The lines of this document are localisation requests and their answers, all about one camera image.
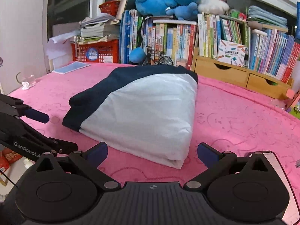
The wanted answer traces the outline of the blue plush ball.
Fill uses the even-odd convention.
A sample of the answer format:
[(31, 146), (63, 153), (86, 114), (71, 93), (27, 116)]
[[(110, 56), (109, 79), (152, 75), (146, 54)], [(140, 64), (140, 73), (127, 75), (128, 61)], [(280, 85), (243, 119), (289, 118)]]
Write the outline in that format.
[(145, 59), (146, 59), (146, 53), (140, 47), (135, 48), (129, 54), (129, 60), (133, 64), (139, 64), (143, 62)]

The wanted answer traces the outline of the stack of papers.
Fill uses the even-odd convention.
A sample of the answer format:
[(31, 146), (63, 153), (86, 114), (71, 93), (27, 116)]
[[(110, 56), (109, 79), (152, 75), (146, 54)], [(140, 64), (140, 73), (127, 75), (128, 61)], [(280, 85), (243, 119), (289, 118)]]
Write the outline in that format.
[(119, 39), (120, 21), (107, 13), (100, 13), (96, 18), (86, 17), (79, 22), (79, 27), (77, 41), (81, 45)]

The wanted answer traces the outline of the miniature black bicycle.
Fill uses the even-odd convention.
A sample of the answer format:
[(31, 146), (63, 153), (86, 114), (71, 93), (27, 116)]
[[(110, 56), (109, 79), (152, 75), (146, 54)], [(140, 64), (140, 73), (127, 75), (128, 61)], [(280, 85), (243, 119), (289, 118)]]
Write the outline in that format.
[(164, 54), (163, 51), (157, 51), (155, 49), (152, 49), (151, 47), (146, 47), (146, 58), (142, 62), (143, 66), (147, 65), (168, 65), (173, 66), (174, 62), (171, 57)]

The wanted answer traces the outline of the row of books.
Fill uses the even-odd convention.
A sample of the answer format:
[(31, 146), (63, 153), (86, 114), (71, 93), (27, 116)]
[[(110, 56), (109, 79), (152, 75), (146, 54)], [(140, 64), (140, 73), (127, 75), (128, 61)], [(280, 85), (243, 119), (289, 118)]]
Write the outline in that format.
[(244, 68), (288, 82), (299, 58), (299, 39), (288, 34), (282, 18), (199, 13), (197, 19), (200, 56), (217, 60), (220, 40), (245, 45)]
[(175, 67), (191, 70), (193, 53), (198, 39), (198, 23), (175, 20), (172, 16), (142, 17), (137, 10), (124, 11), (120, 24), (118, 62), (133, 64), (129, 54), (137, 47), (146, 53), (149, 46), (172, 58)]

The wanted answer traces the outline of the row of books left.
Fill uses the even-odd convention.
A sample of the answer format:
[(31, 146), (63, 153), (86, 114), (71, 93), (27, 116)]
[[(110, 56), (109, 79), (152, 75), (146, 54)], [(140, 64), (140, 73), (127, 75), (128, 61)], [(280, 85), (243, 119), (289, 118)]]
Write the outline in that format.
[(198, 39), (198, 23), (175, 20), (172, 16), (142, 17), (137, 10), (124, 11), (120, 24), (118, 62), (133, 64), (129, 54), (137, 47), (146, 53), (149, 46), (172, 58), (175, 67), (191, 70), (193, 53)]

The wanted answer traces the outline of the blue booklet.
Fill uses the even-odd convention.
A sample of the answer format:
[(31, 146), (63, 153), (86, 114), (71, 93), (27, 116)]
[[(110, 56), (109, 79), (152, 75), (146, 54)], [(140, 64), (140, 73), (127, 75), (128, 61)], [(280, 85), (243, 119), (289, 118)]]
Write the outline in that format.
[(55, 69), (52, 72), (64, 75), (64, 74), (68, 74), (70, 72), (73, 72), (73, 71), (76, 71), (76, 70), (79, 70), (79, 69), (83, 69), (83, 68), (89, 67), (89, 66), (90, 66), (90, 64), (87, 64), (85, 62), (74, 61), (73, 63), (68, 64), (64, 67), (60, 67), (59, 69)]

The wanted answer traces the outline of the white patterned box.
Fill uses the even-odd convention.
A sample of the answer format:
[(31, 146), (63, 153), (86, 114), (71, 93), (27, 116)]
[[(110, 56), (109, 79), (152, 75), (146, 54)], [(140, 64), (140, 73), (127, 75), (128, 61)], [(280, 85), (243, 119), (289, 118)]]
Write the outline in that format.
[(245, 45), (226, 40), (220, 40), (217, 61), (243, 67), (247, 49), (248, 48)]

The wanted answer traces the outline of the row of books right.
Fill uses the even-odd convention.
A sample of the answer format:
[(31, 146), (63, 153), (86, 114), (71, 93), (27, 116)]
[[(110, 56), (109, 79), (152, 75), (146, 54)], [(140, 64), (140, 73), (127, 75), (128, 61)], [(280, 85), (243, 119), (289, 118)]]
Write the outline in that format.
[(282, 18), (199, 13), (197, 19), (200, 56), (217, 60), (220, 40), (245, 45), (244, 68), (288, 82), (299, 58), (299, 39), (288, 34)]

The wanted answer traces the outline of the wooden drawer organizer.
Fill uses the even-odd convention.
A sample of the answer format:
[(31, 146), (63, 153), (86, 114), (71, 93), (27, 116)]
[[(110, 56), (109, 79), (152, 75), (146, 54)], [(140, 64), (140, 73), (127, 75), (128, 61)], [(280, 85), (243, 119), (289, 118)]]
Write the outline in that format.
[(198, 47), (194, 49), (191, 69), (200, 76), (240, 86), (279, 100), (287, 99), (286, 94), (288, 90), (292, 89), (294, 83), (292, 78), (284, 83), (244, 67), (200, 56)]

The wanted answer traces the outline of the clear glass mug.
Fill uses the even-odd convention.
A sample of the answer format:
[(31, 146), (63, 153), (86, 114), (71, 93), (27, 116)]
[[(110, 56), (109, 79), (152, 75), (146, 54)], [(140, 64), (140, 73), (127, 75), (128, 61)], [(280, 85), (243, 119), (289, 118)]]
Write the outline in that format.
[(29, 90), (36, 84), (35, 68), (34, 66), (26, 66), (21, 72), (16, 75), (16, 81), (21, 84), (22, 90)]

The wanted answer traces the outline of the pink bed blanket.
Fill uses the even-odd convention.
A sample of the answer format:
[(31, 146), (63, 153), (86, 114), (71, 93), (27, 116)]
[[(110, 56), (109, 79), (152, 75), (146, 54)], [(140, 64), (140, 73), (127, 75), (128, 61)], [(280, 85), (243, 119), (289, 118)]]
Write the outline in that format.
[[(17, 89), (11, 96), (49, 115), (42, 124), (27, 123), (42, 134), (74, 142), (80, 150), (95, 141), (62, 125), (69, 99), (106, 78), (116, 64), (93, 64), (62, 75), (47, 74), (29, 90)], [(204, 142), (218, 151), (230, 150), (238, 156), (259, 151), (273, 151), (293, 188), (299, 195), (299, 120), (275, 107), (271, 99), (244, 88), (215, 79), (199, 77), (195, 123), (189, 154), (181, 169), (159, 165), (113, 148), (100, 170), (120, 183), (126, 181), (185, 183), (206, 169), (198, 159), (197, 146)]]

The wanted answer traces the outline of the red plastic basket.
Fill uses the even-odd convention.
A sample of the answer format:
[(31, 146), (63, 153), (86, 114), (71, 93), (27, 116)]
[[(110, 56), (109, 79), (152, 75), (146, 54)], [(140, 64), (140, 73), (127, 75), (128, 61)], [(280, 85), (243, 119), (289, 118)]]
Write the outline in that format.
[[(116, 18), (120, 3), (121, 2), (118, 0), (105, 2), (99, 6), (100, 13), (107, 13)], [(109, 42), (97, 42), (81, 45), (77, 41), (78, 36), (75, 36), (73, 39), (71, 39), (73, 60), (91, 63), (118, 62), (119, 39)]]

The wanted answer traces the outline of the navy and white jacket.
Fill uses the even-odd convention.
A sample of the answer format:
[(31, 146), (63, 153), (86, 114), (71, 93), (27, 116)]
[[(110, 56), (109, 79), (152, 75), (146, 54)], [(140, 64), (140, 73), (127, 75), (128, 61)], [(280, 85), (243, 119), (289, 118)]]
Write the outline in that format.
[(63, 125), (180, 169), (192, 140), (197, 88), (197, 74), (182, 66), (118, 67), (70, 98)]

